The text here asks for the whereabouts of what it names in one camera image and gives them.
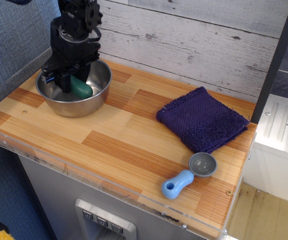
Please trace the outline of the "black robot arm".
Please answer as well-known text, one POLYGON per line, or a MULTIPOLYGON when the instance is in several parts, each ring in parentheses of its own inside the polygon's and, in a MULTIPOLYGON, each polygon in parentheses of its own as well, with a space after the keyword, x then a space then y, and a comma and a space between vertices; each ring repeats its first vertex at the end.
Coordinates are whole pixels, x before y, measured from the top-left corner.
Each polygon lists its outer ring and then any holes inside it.
POLYGON ((61 15, 50 24, 52 55, 42 66, 42 79, 69 93, 71 76, 85 82, 91 63, 99 59, 97 26, 103 15, 95 0, 60 0, 58 6, 61 15))

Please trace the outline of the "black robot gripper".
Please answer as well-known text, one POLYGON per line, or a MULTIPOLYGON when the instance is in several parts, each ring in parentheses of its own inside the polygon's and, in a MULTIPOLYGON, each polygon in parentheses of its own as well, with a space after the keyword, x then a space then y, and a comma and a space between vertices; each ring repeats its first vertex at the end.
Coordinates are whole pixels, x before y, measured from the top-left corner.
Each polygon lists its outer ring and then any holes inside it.
POLYGON ((63 93, 71 91, 71 75, 86 82, 91 70, 91 64, 99 58, 99 40, 101 33, 94 28, 90 36, 87 31, 82 38, 70 36, 61 25, 61 18, 51 22, 51 57, 42 66, 42 79, 49 83, 56 81, 56 85, 63 93))

